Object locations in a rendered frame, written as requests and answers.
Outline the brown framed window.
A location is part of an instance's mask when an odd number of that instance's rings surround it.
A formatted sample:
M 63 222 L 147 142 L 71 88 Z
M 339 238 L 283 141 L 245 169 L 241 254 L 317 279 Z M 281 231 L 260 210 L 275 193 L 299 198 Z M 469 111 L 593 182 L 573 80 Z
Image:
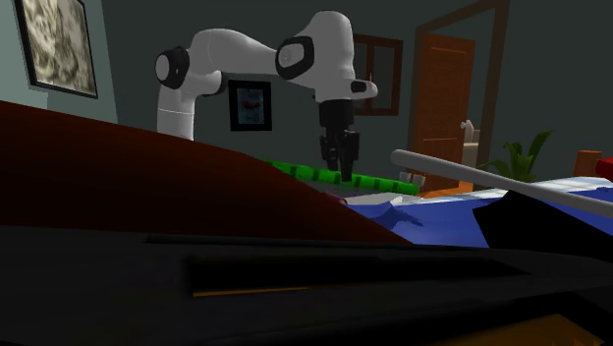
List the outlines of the brown framed window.
M 401 39 L 354 34 L 356 76 L 374 82 L 378 94 L 354 103 L 356 115 L 398 116 L 404 42 Z

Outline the black angular object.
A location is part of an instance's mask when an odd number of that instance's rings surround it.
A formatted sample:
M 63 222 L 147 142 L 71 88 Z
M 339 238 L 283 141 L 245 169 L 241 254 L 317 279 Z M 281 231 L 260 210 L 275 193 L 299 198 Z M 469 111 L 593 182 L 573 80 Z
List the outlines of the black angular object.
M 490 248 L 594 258 L 613 263 L 613 218 L 516 192 L 473 210 Z

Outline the green potted plant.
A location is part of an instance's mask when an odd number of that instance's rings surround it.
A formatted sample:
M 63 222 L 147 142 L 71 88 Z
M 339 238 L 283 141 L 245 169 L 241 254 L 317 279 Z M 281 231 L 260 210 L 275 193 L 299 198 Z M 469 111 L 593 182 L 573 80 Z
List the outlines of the green potted plant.
M 538 133 L 532 140 L 527 154 L 523 153 L 523 147 L 519 142 L 503 143 L 503 148 L 509 152 L 509 161 L 501 159 L 492 160 L 478 165 L 478 168 L 493 166 L 498 173 L 506 178 L 516 181 L 531 183 L 537 175 L 531 173 L 535 160 L 546 142 L 554 133 L 554 130 Z

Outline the red box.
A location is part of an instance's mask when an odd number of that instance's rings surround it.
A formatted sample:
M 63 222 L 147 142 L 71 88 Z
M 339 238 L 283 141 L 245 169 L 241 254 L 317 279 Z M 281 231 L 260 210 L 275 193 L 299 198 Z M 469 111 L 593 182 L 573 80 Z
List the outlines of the red box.
M 594 171 L 599 177 L 605 178 L 613 183 L 613 156 L 598 159 Z

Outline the black flat device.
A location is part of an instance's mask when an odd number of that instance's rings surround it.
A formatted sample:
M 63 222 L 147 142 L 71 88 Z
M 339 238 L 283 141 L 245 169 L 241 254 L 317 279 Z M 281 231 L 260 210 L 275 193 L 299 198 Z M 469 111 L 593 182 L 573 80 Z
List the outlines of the black flat device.
M 398 346 L 559 315 L 613 341 L 613 263 L 0 226 L 0 346 Z

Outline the small black framed picture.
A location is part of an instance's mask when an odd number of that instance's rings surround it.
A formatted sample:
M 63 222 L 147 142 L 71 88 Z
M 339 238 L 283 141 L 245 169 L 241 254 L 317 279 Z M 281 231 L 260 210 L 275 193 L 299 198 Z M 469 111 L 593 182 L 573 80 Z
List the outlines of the small black framed picture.
M 228 97 L 233 132 L 272 130 L 270 82 L 230 80 Z

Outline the brown wooden door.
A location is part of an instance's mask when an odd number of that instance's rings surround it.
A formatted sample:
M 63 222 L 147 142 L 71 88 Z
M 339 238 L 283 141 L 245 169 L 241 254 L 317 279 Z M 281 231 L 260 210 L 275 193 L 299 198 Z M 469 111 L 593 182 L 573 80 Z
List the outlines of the brown wooden door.
M 476 162 L 489 160 L 510 0 L 477 0 L 416 28 L 407 150 L 460 164 L 463 157 L 474 43 L 437 35 L 483 12 L 494 12 Z

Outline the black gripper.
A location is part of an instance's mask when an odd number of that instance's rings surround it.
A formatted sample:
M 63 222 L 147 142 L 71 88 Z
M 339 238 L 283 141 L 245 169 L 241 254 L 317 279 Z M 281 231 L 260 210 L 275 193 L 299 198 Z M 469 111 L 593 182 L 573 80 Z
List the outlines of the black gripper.
M 354 106 L 351 99 L 327 100 L 319 104 L 319 125 L 325 129 L 320 137 L 322 158 L 339 158 L 342 182 L 353 179 L 354 160 L 359 159 L 360 134 L 351 131 L 354 124 Z

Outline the brown wooden furniture piece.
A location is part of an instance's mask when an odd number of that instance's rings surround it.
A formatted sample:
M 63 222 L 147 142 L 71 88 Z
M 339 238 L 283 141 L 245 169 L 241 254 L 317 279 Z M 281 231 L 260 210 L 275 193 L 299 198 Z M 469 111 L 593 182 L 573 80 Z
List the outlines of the brown wooden furniture piece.
M 602 152 L 598 150 L 582 149 L 577 152 L 573 176 L 574 177 L 598 177 L 595 171 L 596 164 L 602 158 Z

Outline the dark red rounded object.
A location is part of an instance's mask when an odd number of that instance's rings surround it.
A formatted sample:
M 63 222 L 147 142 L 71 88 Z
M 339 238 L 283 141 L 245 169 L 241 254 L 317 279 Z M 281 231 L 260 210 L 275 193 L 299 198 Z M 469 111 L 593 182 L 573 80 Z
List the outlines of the dark red rounded object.
M 248 155 L 6 101 L 0 101 L 0 225 L 398 241 Z

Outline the large framed grey wall picture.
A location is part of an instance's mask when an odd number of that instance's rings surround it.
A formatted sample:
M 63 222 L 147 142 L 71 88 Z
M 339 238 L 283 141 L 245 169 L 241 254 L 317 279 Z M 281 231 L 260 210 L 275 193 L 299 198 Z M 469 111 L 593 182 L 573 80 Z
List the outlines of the large framed grey wall picture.
M 83 0 L 13 0 L 35 87 L 97 98 Z

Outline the green segmented bar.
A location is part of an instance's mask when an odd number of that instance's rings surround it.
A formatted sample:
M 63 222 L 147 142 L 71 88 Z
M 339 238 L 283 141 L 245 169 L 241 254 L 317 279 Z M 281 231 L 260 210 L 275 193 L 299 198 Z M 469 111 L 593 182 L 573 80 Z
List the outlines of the green segmented bar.
M 293 164 L 288 162 L 264 160 L 280 171 L 303 182 L 319 183 L 335 187 L 366 189 L 379 193 L 399 193 L 409 196 L 417 196 L 419 187 L 410 182 L 379 178 L 361 174 L 353 174 L 349 181 L 342 180 L 340 171 L 324 168 L 314 168 L 307 165 Z

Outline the bed with blue cover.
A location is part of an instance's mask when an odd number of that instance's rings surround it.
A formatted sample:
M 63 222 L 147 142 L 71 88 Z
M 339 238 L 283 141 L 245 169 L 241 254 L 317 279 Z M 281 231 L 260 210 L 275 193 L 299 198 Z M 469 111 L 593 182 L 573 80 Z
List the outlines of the bed with blue cover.
M 613 202 L 613 183 L 596 177 L 572 177 L 532 183 L 541 188 Z M 506 190 L 489 189 L 418 199 L 394 193 L 346 198 L 348 207 L 384 228 L 422 245 L 487 248 L 473 209 L 496 202 Z M 586 223 L 613 235 L 613 218 L 551 203 Z

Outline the grey long rod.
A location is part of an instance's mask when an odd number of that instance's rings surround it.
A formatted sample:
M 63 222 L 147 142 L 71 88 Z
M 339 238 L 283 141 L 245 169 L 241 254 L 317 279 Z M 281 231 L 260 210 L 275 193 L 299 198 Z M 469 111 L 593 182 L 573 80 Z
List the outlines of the grey long rod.
M 467 181 L 496 189 L 515 191 L 535 199 L 555 202 L 568 207 L 613 218 L 613 202 L 539 187 L 535 184 L 512 180 L 459 163 L 403 149 L 392 151 L 390 159 L 394 164 L 401 167 L 458 181 Z

